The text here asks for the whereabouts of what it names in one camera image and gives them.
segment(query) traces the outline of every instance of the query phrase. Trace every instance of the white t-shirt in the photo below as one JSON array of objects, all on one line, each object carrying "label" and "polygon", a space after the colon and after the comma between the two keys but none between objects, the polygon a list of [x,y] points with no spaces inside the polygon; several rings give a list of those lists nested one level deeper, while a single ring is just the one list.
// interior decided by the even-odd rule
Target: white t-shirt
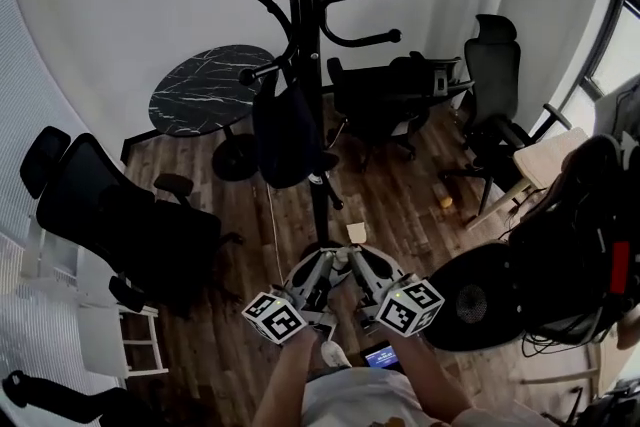
[{"label": "white t-shirt", "polygon": [[[536,415],[542,423],[546,421]],[[302,405],[302,425],[336,426],[428,426],[438,420],[423,413],[409,380],[402,374],[380,368],[349,368],[307,384]],[[487,411],[469,409],[452,427],[523,427],[521,420],[497,418]]]}]

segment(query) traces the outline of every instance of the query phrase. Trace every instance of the red stripe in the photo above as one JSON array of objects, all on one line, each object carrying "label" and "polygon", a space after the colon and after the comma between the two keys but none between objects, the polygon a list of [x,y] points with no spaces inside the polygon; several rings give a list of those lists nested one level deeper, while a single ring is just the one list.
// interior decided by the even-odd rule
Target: red stripe
[{"label": "red stripe", "polygon": [[630,253],[631,248],[629,242],[621,241],[613,243],[613,268],[611,269],[610,291],[614,294],[624,294],[624,290],[627,287]]}]

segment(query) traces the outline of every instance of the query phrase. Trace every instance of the floor plank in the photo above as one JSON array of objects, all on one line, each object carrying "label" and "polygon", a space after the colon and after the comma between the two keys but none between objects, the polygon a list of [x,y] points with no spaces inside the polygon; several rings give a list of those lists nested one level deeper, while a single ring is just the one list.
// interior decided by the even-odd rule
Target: floor plank
[{"label": "floor plank", "polygon": [[[331,112],[328,104],[325,110]],[[335,115],[328,116],[328,126],[336,122]],[[405,271],[425,276],[461,252],[506,231],[506,211],[471,232],[465,230],[465,223],[478,208],[482,192],[478,180],[448,182],[454,205],[447,210],[439,205],[433,191],[438,171],[469,161],[461,147],[459,125],[447,107],[434,109],[427,125],[413,138],[418,149],[415,161],[407,162],[404,150],[389,145],[375,152],[364,175],[357,172],[362,145],[341,136],[334,148],[341,161],[331,178],[345,207],[340,212],[330,211],[331,236],[346,243],[346,225],[364,221],[371,245],[396,257]],[[234,127],[236,133],[250,130],[248,120]],[[220,180],[211,169],[210,158],[223,140],[222,134],[212,134],[192,139],[161,136],[139,143],[132,148],[127,176],[153,192],[157,192],[153,181],[160,173],[183,174],[194,181],[192,205],[219,216],[223,232],[237,231],[246,240],[243,246],[226,245],[217,255],[213,273],[229,290],[250,301],[258,292],[267,291],[271,283],[280,283],[281,273],[286,276],[314,240],[310,195],[306,183],[270,189],[259,173],[242,182]],[[170,199],[167,193],[158,195]],[[498,195],[499,191],[493,191],[490,201]],[[336,341],[351,357],[379,341],[366,337],[354,323],[357,300],[351,278],[330,298],[340,320]],[[152,394],[159,395],[168,419],[173,421],[248,425],[278,348],[243,321],[241,308],[223,302],[213,289],[203,291],[189,321],[175,318],[161,307],[159,331],[170,373],[160,379],[129,379],[129,389],[146,400]],[[522,386],[517,380],[532,372],[557,375],[587,367],[582,349],[565,352],[562,357],[527,360],[519,344],[464,355],[438,351],[438,356],[479,406],[499,407],[517,399],[535,410],[560,416],[571,409],[568,389],[580,383]]]}]

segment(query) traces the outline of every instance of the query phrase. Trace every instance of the baseboard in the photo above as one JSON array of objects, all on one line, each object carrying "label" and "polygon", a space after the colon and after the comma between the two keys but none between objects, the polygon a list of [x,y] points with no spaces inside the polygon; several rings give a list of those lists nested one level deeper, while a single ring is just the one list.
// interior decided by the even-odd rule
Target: baseboard
[{"label": "baseboard", "polygon": [[162,132],[158,130],[150,130],[149,132],[145,132],[144,134],[134,135],[133,137],[129,137],[129,139],[125,139],[122,143],[122,153],[120,154],[120,160],[122,161],[122,163],[125,166],[129,163],[131,147],[134,144],[148,141],[149,139],[153,139],[154,137],[158,137],[159,135],[162,135]]}]

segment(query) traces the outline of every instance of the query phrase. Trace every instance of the black table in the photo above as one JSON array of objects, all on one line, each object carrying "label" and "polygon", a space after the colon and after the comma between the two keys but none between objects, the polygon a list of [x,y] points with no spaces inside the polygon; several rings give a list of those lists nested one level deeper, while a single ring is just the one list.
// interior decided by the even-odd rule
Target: black table
[{"label": "black table", "polygon": [[187,59],[151,95],[151,123],[174,137],[224,130],[227,140],[211,159],[216,175],[229,181],[249,178],[258,170],[255,137],[234,135],[230,127],[251,112],[253,97],[263,81],[277,80],[277,74],[261,77],[247,87],[238,82],[238,73],[271,61],[269,52],[250,45],[214,48]]}]

